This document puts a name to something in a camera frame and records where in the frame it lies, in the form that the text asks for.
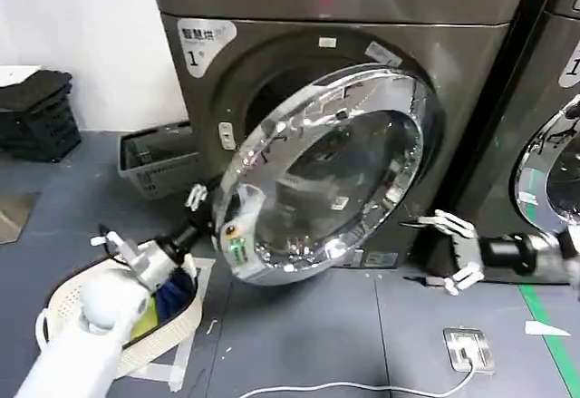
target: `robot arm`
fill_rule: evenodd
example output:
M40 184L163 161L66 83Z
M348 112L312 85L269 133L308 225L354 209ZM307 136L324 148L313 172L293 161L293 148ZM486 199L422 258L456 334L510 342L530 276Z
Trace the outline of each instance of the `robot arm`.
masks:
M42 351L16 398L105 396L115 379L122 346L150 296L183 265L206 231L207 190L199 185L194 190L186 204L191 210L187 223L167 237L149 241L144 249L109 230L92 240L95 246L112 245L127 268L103 271L82 287L81 311Z
M433 217L419 217L402 225L435 228L451 237L459 271L445 279L445 289L454 296L483 280L485 267L510 268L521 276L566 272L580 296L580 226L568 226L557 235L539 232L484 238L472 224L438 209Z

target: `black cable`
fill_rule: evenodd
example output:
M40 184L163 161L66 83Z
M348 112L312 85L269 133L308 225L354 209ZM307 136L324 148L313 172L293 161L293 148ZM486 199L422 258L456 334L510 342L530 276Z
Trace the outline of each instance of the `black cable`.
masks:
M111 250L109 249L109 240L107 239L107 234L109 232L111 232L111 230L109 228L107 228L104 224L101 224L101 223L99 223L98 230L99 230L99 236L102 238L105 238L105 242L102 244L102 247L105 250L105 256L107 258L109 258L110 260L112 260L113 262L118 263L119 265L123 265L124 267L128 267L127 262L125 262L124 260L120 260L120 259L116 258L115 255L112 254Z

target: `white cable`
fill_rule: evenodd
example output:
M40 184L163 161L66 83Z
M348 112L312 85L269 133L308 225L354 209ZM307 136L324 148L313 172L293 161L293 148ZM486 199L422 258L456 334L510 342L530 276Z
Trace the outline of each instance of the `white cable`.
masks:
M320 391L322 389L328 389L330 387L355 387L357 389L364 389L366 391L394 391L394 392L403 392L403 393L412 393L414 395L419 396L427 396L429 398L446 398L450 395L453 395L455 392L459 391L463 386L469 383L469 380L473 378L475 375L475 363L472 359L469 358L471 363L471 369L469 370L469 374L448 392L444 393L431 393L431 392L422 392L416 391L414 389L407 389L405 387L398 387L398 386L370 386L368 384L358 384L358 383L349 383L349 382L334 382L334 383L327 383L327 384L319 384L317 386L275 386L275 387L265 387L263 389L255 389L252 392L244 393L239 398L250 398L250 396L255 396L261 393L272 393L272 392L314 392Z

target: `white wall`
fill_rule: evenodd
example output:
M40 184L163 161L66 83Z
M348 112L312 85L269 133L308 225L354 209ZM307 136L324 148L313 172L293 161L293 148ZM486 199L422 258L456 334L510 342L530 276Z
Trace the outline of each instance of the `white wall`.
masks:
M70 72L81 129L186 117L155 0L0 0L0 63Z

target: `yellow cloth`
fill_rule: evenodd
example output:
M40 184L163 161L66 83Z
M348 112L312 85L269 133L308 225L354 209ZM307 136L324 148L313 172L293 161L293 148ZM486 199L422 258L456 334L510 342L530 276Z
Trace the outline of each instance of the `yellow cloth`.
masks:
M157 307L155 305L155 297L152 296L149 299L149 302L147 303L147 310L130 332L131 341L133 339L138 338L141 335L146 334L147 332L149 332L149 330L156 327L158 323L159 320L157 318Z

